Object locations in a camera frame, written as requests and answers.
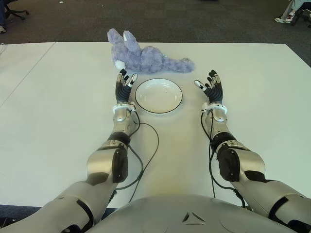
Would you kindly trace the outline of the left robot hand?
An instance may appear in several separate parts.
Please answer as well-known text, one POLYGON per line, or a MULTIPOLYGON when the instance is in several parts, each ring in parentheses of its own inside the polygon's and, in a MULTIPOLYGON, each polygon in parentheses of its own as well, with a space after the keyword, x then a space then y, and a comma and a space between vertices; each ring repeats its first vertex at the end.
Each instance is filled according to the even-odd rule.
POLYGON ((115 86, 115 97, 117 104, 129 103, 131 90, 137 78, 138 74, 133 74, 130 78, 127 75, 127 71, 125 69, 119 71, 115 86))

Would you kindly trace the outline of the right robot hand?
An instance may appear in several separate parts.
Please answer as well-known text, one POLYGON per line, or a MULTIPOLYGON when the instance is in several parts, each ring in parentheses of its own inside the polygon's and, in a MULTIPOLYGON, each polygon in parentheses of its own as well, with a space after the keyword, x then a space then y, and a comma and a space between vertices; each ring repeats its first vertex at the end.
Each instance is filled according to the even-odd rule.
POLYGON ((209 103, 222 103, 222 83, 218 73, 215 70, 211 70, 208 73, 207 82, 205 84, 199 80, 195 80, 194 84, 206 95, 209 103))

